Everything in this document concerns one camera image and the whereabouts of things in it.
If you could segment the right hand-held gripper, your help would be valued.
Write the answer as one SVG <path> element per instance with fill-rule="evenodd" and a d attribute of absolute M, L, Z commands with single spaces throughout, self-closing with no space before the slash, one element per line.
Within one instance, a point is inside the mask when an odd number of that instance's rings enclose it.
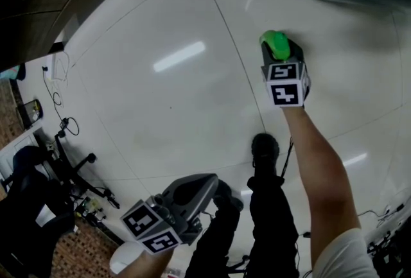
<path fill-rule="evenodd" d="M 289 60 L 300 62 L 273 63 L 272 50 L 266 42 L 261 43 L 263 67 L 261 72 L 270 100 L 277 107 L 303 107 L 310 91 L 310 77 L 304 61 L 302 48 L 288 40 Z"/>

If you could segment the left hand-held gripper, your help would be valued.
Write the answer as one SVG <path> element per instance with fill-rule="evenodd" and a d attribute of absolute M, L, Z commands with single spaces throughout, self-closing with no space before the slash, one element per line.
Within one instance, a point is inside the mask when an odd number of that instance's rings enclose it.
<path fill-rule="evenodd" d="M 139 200 L 121 222 L 149 254 L 191 245 L 202 232 L 200 213 L 217 187 L 218 178 L 212 173 L 178 178 L 162 194 Z"/>

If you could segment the green plastic bottle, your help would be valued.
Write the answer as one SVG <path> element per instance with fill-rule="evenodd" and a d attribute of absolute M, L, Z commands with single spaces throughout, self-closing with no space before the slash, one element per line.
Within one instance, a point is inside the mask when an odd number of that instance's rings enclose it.
<path fill-rule="evenodd" d="M 259 43 L 273 61 L 287 61 L 291 57 L 288 37 L 281 31 L 268 30 L 259 38 Z"/>

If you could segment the person's left forearm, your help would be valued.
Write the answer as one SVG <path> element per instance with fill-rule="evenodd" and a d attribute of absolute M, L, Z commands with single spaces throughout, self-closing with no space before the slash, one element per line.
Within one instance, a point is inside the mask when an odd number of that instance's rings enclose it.
<path fill-rule="evenodd" d="M 157 255 L 143 252 L 130 266 L 129 278 L 161 278 L 163 271 L 170 263 L 174 249 Z"/>

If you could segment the person's right forearm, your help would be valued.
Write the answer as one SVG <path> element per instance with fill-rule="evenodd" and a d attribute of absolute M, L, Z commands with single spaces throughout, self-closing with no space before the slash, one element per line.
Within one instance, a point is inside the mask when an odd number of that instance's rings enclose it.
<path fill-rule="evenodd" d="M 311 215 L 311 264 L 347 230 L 359 229 L 351 185 L 341 158 L 302 107 L 283 109 Z"/>

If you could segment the person's left black shoe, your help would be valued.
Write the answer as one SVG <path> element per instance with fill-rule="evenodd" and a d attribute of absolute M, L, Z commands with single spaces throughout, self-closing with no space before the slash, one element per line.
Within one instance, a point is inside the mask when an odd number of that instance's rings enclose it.
<path fill-rule="evenodd" d="M 231 187 L 226 182 L 220 179 L 213 196 L 213 202 L 218 210 L 231 206 L 241 212 L 244 208 L 241 199 L 233 193 Z"/>

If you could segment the person's black shoe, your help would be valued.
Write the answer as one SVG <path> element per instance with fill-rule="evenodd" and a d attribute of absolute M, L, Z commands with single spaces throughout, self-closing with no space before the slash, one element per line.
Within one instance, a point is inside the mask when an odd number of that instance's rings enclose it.
<path fill-rule="evenodd" d="M 218 210 L 231 206 L 241 212 L 244 208 L 241 199 L 233 193 L 231 187 L 226 182 L 220 179 L 213 196 L 213 202 Z"/>
<path fill-rule="evenodd" d="M 251 145 L 254 168 L 266 167 L 275 171 L 279 156 L 279 145 L 271 134 L 260 133 L 254 136 Z"/>

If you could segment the person's left trouser leg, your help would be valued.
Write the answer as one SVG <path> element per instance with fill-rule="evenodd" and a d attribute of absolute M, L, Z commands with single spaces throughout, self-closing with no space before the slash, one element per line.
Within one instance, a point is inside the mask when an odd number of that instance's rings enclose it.
<path fill-rule="evenodd" d="M 227 255 L 234 239 L 240 212 L 232 205 L 219 208 L 197 242 L 185 278 L 229 278 Z"/>

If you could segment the person's trouser leg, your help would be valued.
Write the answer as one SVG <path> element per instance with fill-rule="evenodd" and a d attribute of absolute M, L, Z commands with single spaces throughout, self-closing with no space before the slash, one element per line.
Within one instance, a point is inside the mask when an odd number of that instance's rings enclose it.
<path fill-rule="evenodd" d="M 219 208 L 197 242 L 185 278 L 229 278 L 227 255 L 234 239 L 240 212 L 232 205 Z"/>
<path fill-rule="evenodd" d="M 295 262 L 297 229 L 282 189 L 284 179 L 274 171 L 257 171 L 249 178 L 254 245 L 248 278 L 299 278 Z"/>

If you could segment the person's right black shoe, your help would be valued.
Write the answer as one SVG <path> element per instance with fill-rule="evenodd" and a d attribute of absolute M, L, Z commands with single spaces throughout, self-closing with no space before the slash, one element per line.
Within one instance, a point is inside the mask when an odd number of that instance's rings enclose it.
<path fill-rule="evenodd" d="M 279 145 L 271 134 L 260 133 L 254 136 L 251 145 L 254 168 L 266 167 L 275 171 L 279 156 Z"/>

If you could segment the person's right trouser leg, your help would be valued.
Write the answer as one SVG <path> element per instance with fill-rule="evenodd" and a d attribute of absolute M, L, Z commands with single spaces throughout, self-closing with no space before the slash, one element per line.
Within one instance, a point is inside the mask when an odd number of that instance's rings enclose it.
<path fill-rule="evenodd" d="M 299 278 L 295 262 L 297 229 L 282 189 L 284 179 L 274 171 L 257 171 L 249 178 L 254 245 L 248 278 Z"/>

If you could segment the black office chair white label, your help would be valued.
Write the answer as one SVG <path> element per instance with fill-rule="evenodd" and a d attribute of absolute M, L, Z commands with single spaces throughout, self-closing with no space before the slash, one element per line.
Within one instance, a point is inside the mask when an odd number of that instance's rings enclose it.
<path fill-rule="evenodd" d="M 72 166 L 60 136 L 55 135 L 56 157 L 44 145 L 24 146 L 13 156 L 13 173 L 0 181 L 8 190 L 0 200 L 0 264 L 19 278 L 50 278 L 55 247 L 74 231 L 75 201 L 87 201 L 84 193 L 120 208 L 110 189 L 94 187 L 78 173 L 96 161 L 95 154 Z"/>

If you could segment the person's white shirt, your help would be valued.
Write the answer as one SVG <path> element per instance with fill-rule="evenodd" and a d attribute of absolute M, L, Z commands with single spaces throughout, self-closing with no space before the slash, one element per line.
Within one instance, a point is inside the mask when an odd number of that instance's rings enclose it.
<path fill-rule="evenodd" d="M 362 230 L 350 229 L 336 237 L 320 254 L 311 278 L 380 278 Z"/>

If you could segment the white desk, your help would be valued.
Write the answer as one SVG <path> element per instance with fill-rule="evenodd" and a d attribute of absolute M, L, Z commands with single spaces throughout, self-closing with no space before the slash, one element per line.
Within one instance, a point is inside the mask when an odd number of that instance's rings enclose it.
<path fill-rule="evenodd" d="M 27 178 L 39 178 L 42 174 L 48 180 L 57 180 L 53 161 L 58 158 L 54 142 L 44 143 L 29 130 L 0 150 L 0 185 L 5 189 L 10 184 L 25 186 Z"/>

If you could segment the white power strip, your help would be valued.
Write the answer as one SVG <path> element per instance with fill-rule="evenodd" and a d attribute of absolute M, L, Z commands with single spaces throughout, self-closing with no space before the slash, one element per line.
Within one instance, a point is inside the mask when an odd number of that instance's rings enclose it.
<path fill-rule="evenodd" d="M 70 66 L 69 55 L 65 51 L 46 56 L 44 72 L 49 81 L 66 82 Z"/>

